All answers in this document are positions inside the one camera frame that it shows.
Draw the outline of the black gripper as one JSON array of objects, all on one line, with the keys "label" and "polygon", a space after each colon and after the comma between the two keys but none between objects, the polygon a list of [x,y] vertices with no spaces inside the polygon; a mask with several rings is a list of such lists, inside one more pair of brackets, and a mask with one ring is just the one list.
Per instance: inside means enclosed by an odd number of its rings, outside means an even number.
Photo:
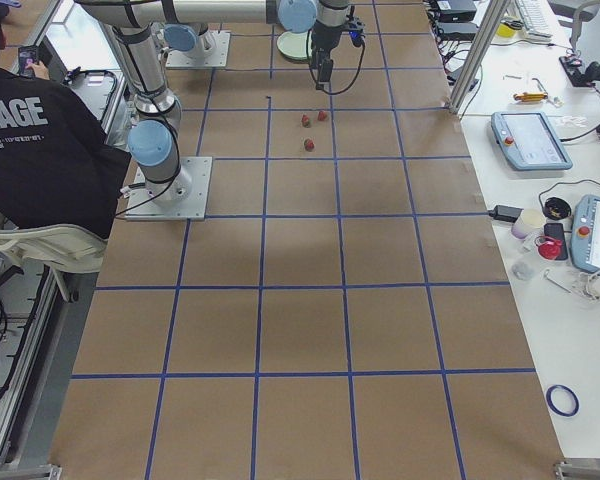
[{"label": "black gripper", "polygon": [[348,21],[340,25],[326,25],[317,20],[311,34],[311,60],[315,70],[316,80],[329,83],[332,74],[331,52],[339,43],[344,31],[347,30]]}]

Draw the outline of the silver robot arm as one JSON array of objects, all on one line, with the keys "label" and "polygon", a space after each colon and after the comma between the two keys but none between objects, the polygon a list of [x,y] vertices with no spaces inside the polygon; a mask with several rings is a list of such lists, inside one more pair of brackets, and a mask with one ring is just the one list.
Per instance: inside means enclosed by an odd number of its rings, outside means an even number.
[{"label": "silver robot arm", "polygon": [[163,36],[170,49],[189,57],[208,56],[216,47],[215,39],[207,30],[199,33],[188,24],[166,24]]},{"label": "silver robot arm", "polygon": [[147,186],[158,190],[158,199],[176,192],[182,178],[178,144],[181,105],[167,85],[165,67],[157,53],[151,26],[158,22],[182,27],[192,42],[198,41],[196,24],[225,21],[281,24],[294,34],[306,33],[311,41],[309,68],[317,78],[315,88],[330,81],[331,51],[342,34],[355,32],[364,45],[363,25],[348,1],[81,1],[117,43],[117,60],[136,95],[140,122],[131,130],[127,145],[143,172]]}]

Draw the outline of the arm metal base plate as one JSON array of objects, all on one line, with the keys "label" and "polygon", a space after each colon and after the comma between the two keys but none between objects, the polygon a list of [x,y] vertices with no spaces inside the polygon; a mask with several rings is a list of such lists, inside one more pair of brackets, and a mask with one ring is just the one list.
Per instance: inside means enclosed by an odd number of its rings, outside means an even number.
[{"label": "arm metal base plate", "polygon": [[179,175],[172,184],[146,183],[140,167],[134,181],[144,183],[133,189],[121,214],[129,221],[203,221],[212,174],[211,157],[182,157]]},{"label": "arm metal base plate", "polygon": [[197,34],[184,25],[170,25],[164,30],[169,53],[166,68],[172,70],[225,68],[231,32],[207,30]]}]

